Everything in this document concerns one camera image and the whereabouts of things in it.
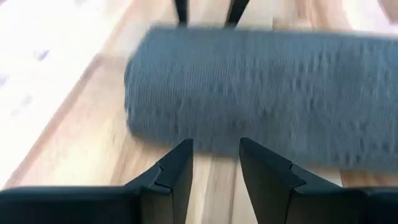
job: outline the gray fabric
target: gray fabric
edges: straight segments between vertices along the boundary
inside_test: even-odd
[[[299,164],[398,170],[398,44],[338,34],[153,28],[125,74],[131,132]]]

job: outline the wooden floor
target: wooden floor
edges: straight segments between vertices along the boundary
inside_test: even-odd
[[[228,4],[229,0],[191,0],[190,24],[222,26]],[[239,26],[353,32],[352,17],[349,21],[343,5],[343,0],[251,0]],[[121,185],[169,150],[132,137],[123,108],[127,58],[155,23],[176,23],[171,0],[133,1],[107,46],[6,187]],[[344,187],[398,185],[394,174],[309,169]],[[193,172],[187,223],[256,223],[239,163],[195,154]]]

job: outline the black plastic part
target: black plastic part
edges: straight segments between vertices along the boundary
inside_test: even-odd
[[[0,192],[0,223],[183,224],[192,184],[192,140],[121,187],[19,187]]]
[[[236,26],[248,4],[249,0],[231,0],[226,19],[226,26]]]
[[[188,23],[188,0],[174,0],[177,9],[179,24],[184,26]]]
[[[242,138],[243,178],[259,224],[398,223],[398,189],[345,189]]]

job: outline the wooden plank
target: wooden plank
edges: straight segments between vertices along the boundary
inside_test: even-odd
[[[381,8],[386,13],[391,24],[398,23],[398,1],[396,0],[379,0]]]
[[[236,160],[214,157],[208,178],[202,223],[230,223],[236,177]]]
[[[206,206],[206,193],[208,190],[211,162],[212,157],[210,155],[194,154],[193,180],[186,223],[204,223],[203,212]]]
[[[15,185],[108,185],[127,135],[123,75],[129,54],[170,1],[130,7],[111,43],[86,71],[72,100],[61,107],[6,187]],[[152,10],[155,16],[147,17]]]
[[[230,1],[231,0],[189,1],[189,25],[223,27],[225,25]]]
[[[274,19],[272,21],[272,28],[274,30],[312,30],[312,25],[309,20],[305,19],[294,19],[294,20],[282,20]]]
[[[7,44],[0,47],[0,51],[6,53],[0,55],[0,60],[10,60],[10,63],[3,63],[0,70],[11,75],[9,93],[2,89],[3,96],[0,97],[4,106],[0,114],[5,112],[7,115],[3,114],[0,118],[3,119],[0,121],[0,135],[3,137],[0,154],[2,151],[7,154],[0,157],[3,164],[0,170],[1,187],[34,147],[76,83],[84,79],[85,70],[92,62],[96,63],[93,61],[95,55],[131,4],[126,0],[109,2],[109,6],[115,8],[99,7],[97,9],[101,13],[84,16],[98,6],[92,5],[97,2],[88,2],[82,7],[71,1],[59,4],[47,1],[46,7],[42,7],[42,3],[9,1],[0,7],[0,32],[9,34],[8,38],[5,36],[3,39]],[[15,24],[15,27],[11,21],[13,17],[20,16],[13,11],[25,15],[23,20],[18,19],[19,25]],[[58,31],[53,32],[53,26],[58,27]],[[24,66],[12,66],[21,63]]]
[[[398,174],[380,174],[359,170],[342,170],[341,181],[344,187],[397,187]]]
[[[277,14],[278,1],[250,0],[238,23],[239,28],[271,29],[272,20]]]
[[[303,168],[319,177],[322,177],[336,185],[339,185],[340,187],[343,185],[341,183],[341,176],[339,169],[331,169],[321,166],[306,166]]]
[[[299,19],[308,19],[308,0],[295,0],[296,14]]]
[[[128,134],[119,154],[111,185],[124,185],[151,168],[171,150],[168,146],[157,146]]]
[[[235,191],[231,224],[257,224],[256,215],[249,198],[249,193],[243,179],[240,161],[236,164]]]

